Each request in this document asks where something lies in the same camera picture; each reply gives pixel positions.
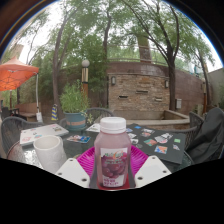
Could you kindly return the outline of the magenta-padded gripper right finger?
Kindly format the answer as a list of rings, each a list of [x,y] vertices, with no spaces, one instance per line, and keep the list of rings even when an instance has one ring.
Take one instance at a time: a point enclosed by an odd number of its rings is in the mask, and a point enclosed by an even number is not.
[[[135,146],[131,147],[130,166],[136,188],[146,186],[171,174],[157,156],[147,156]]]

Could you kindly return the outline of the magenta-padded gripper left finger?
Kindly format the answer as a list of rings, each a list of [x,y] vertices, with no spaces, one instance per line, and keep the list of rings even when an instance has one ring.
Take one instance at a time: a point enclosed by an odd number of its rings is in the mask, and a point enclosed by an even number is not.
[[[97,174],[94,159],[94,148],[90,148],[77,158],[69,158],[56,175],[80,187],[95,188]]]

